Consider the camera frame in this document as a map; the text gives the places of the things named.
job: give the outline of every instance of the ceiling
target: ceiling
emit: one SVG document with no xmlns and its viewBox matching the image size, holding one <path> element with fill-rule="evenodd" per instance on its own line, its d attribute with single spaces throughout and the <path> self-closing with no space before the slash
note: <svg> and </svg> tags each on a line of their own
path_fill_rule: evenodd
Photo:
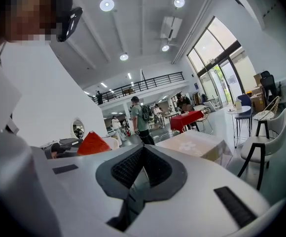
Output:
<svg viewBox="0 0 286 237">
<path fill-rule="evenodd" d="M 118 74 L 171 61 L 189 33 L 204 0 L 185 0 L 176 9 L 174 0 L 113 0 L 112 11 L 100 10 L 102 0 L 73 0 L 83 8 L 76 31 L 66 42 L 51 42 L 51 48 L 68 73 L 85 89 Z M 170 50 L 160 39 L 164 16 L 182 19 L 178 36 Z M 121 61 L 127 52 L 129 59 Z"/>
<path fill-rule="evenodd" d="M 168 92 L 162 92 L 159 94 L 155 94 L 155 95 L 151 95 L 151 96 L 147 96 L 144 98 L 140 98 L 140 103 L 144 103 L 144 104 L 154 104 L 154 103 L 158 103 L 158 101 L 162 100 L 163 97 L 165 95 L 167 95 L 168 97 L 172 97 L 175 96 L 178 92 L 180 92 L 182 90 L 182 88 L 177 88 Z M 129 102 L 127 102 L 127 106 L 128 109 L 130 109 L 130 106 L 132 105 L 131 101 L 129 100 Z M 114 114 L 111 113 L 123 113 L 124 114 L 124 108 L 123 105 L 118 105 L 118 106 L 114 106 L 110 109 L 107 110 L 103 110 L 103 116 L 104 118 L 111 118 Z"/>
</svg>

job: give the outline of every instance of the white shirt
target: white shirt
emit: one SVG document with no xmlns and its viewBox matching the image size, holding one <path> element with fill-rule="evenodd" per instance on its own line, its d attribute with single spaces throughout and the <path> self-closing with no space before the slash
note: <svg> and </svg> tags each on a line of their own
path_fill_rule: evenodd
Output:
<svg viewBox="0 0 286 237">
<path fill-rule="evenodd" d="M 118 119 L 112 119 L 112 120 L 111 120 L 111 123 L 112 123 L 112 128 L 113 128 L 114 130 L 116 130 L 116 129 L 119 128 L 120 122 L 119 122 Z"/>
<path fill-rule="evenodd" d="M 158 118 L 160 118 L 161 117 L 161 110 L 158 108 L 158 107 L 155 107 L 154 108 L 154 114 L 158 117 Z"/>
</svg>

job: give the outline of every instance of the backpack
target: backpack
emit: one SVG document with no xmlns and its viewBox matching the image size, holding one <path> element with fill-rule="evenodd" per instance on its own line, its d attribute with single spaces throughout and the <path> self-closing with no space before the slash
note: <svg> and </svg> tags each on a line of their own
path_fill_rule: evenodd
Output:
<svg viewBox="0 0 286 237">
<path fill-rule="evenodd" d="M 142 118 L 145 121 L 153 119 L 153 112 L 150 105 L 143 105 L 142 107 Z"/>
</svg>

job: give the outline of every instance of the white column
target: white column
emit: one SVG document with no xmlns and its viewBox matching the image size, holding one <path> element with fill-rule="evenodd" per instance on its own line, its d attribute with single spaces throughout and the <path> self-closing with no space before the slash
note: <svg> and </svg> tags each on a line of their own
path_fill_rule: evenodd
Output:
<svg viewBox="0 0 286 237">
<path fill-rule="evenodd" d="M 130 131 L 132 134 L 134 134 L 133 123 L 132 123 L 132 120 L 130 120 L 131 115 L 130 115 L 127 103 L 123 103 L 123 108 L 124 108 L 124 113 L 125 113 L 127 122 L 129 124 L 129 127 L 130 127 Z"/>
</svg>

